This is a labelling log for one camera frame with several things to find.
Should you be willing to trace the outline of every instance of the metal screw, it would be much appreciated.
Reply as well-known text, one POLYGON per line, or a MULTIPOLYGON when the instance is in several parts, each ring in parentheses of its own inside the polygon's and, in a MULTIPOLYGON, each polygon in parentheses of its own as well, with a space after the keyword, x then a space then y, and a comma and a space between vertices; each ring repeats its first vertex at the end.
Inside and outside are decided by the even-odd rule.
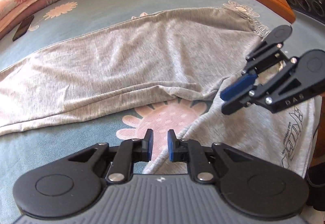
POLYGON ((201 181, 210 181, 213 179, 213 174, 207 172, 199 173, 197 178, 201 181))
POLYGON ((272 100, 271 97, 267 97, 267 98, 265 99, 265 103, 266 103, 266 104, 272 104, 272 102, 273 102, 273 100, 272 100))
POLYGON ((292 62, 293 64, 296 64, 297 63, 297 58, 296 57, 292 57, 291 58, 291 60, 290 60, 290 62, 292 62))
POLYGON ((120 182, 124 179, 124 175, 120 173, 114 173, 108 176, 108 179, 112 182, 120 182))
POLYGON ((250 97, 254 96, 254 95, 255 95, 255 91, 254 91, 254 90, 249 91, 248 95, 249 95, 250 97))

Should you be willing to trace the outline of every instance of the black device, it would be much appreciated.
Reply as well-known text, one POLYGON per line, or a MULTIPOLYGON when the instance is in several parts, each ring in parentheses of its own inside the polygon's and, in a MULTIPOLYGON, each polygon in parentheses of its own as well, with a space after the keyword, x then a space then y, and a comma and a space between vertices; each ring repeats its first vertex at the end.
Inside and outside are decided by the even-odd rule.
MULTIPOLYGON (((286 1, 296 15, 325 30, 325 0, 286 1)), ((229 115, 251 104, 277 113, 325 92, 325 51, 307 47, 301 56, 288 58, 283 45, 291 34, 288 25, 276 27, 247 55, 242 76, 221 92, 226 101, 222 113, 229 115), (280 61, 286 66, 277 75, 266 84, 254 84, 260 73, 280 61)))
POLYGON ((27 32, 33 19, 34 19, 34 15, 31 15, 30 17, 28 17, 22 21, 22 23, 19 25, 19 28, 17 29, 14 37, 12 38, 12 41, 19 39, 21 36, 23 36, 27 32))
POLYGON ((22 175, 15 223, 301 223, 306 182, 222 143, 202 147, 168 131, 169 158, 186 175, 136 175, 151 159, 153 131, 120 146, 95 144, 22 175))
MULTIPOLYGON (((324 3, 306 1, 311 8, 313 1, 324 3)), ((324 23, 317 6, 312 11, 303 1, 293 3, 297 12, 324 23)), ((282 47, 291 33, 287 25, 275 28, 246 57, 243 76, 221 93, 224 114, 253 103, 276 113, 325 92, 325 52, 315 47, 287 58, 282 47), (258 74, 282 60, 282 71, 254 85, 258 74)), ((151 159, 152 144, 149 129, 142 140, 95 144, 27 172, 13 188, 23 214, 15 224, 305 223, 299 213, 308 185, 294 172, 222 143, 202 147, 177 139, 169 130, 169 160, 185 162, 187 174, 133 174, 135 162, 151 159)), ((309 204, 318 198, 311 196, 309 204)))

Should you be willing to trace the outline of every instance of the gray fabric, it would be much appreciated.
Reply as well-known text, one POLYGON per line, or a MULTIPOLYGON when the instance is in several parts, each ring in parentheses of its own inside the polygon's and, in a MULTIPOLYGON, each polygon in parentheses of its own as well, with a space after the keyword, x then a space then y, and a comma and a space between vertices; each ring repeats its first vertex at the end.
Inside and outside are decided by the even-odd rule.
MULTIPOLYGON (((214 98, 184 137, 207 146, 221 141, 303 176, 313 100, 276 115, 257 106, 229 117, 220 111, 218 93, 238 77, 243 55, 261 40, 255 25, 227 9, 179 9, 49 46, 0 73, 1 133, 85 121, 176 96, 214 98)), ((163 152, 145 172, 174 172, 166 158, 163 152)))
POLYGON ((0 135, 175 96, 211 99, 244 61, 233 50, 260 40, 253 30, 241 12, 179 9, 49 46, 0 72, 0 135))

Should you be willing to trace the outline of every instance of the printed logo on shirt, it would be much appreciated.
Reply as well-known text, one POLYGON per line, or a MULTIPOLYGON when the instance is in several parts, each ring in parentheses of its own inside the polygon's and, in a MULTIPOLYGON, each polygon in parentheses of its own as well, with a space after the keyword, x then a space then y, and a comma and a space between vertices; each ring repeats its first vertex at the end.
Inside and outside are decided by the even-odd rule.
POLYGON ((295 107, 293 113, 289 113, 292 117, 292 121, 289 122, 286 134, 283 139, 283 150, 282 150, 282 166, 283 168, 289 169, 290 162, 295 155, 295 147, 301 136, 303 130, 303 114, 295 107))

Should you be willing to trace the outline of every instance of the bed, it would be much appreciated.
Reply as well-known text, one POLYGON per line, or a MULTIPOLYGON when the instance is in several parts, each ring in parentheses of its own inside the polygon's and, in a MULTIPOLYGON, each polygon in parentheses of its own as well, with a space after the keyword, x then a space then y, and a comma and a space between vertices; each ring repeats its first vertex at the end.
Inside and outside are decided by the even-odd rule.
MULTIPOLYGON (((146 17, 164 10, 203 7, 239 10, 258 19, 262 25, 270 29, 278 25, 290 24, 256 0, 60 0, 36 12, 29 31, 23 37, 12 42, 18 27, 16 26, 0 40, 0 70, 5 70, 24 57, 49 45, 124 21, 146 17)), ((28 170, 98 142, 109 142, 111 146, 119 145, 124 139, 141 137, 144 129, 149 127, 154 129, 157 138, 161 138, 160 135, 164 135, 170 126, 173 126, 177 133, 182 134, 198 117, 209 112, 212 101, 213 98, 204 101, 176 98, 85 122, 6 133, 0 137, 0 223, 12 223, 19 216, 19 210, 12 197, 12 187, 15 180, 28 170), (181 114, 187 115, 181 124, 166 123, 172 120, 171 115, 181 114)), ((312 120, 311 126, 315 130, 319 122, 321 100, 319 98, 312 100, 310 104, 313 112, 307 118, 312 120)), ((305 158, 306 164, 313 153, 315 141, 316 137, 306 150, 309 154, 305 158)), ((165 152, 165 145, 163 142, 155 142, 155 144, 158 147, 154 150, 154 158, 157 158, 165 152)), ((145 163, 139 163, 134 170, 141 173, 146 166, 145 163)))

